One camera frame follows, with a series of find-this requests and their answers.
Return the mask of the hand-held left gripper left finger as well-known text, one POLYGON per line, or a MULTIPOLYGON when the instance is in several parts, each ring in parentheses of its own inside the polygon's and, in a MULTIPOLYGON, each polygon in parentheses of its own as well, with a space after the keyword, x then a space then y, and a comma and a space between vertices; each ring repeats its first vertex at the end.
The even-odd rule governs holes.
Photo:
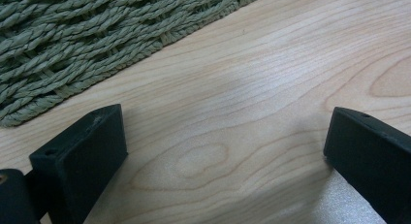
POLYGON ((126 157, 121 106, 86 114, 29 156, 36 216, 82 224, 126 157))

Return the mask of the green woven straw mat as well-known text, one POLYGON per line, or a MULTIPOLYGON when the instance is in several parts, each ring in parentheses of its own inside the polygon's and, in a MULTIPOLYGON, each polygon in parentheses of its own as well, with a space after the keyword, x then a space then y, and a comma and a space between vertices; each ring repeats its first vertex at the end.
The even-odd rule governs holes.
POLYGON ((18 126, 256 0, 0 0, 0 127, 18 126))

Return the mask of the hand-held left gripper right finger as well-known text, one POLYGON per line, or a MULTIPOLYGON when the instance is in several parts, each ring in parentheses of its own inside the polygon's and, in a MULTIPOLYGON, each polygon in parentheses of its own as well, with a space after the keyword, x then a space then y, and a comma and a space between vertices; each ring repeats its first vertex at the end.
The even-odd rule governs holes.
POLYGON ((411 136, 336 107, 324 155, 388 224, 411 224, 411 136))

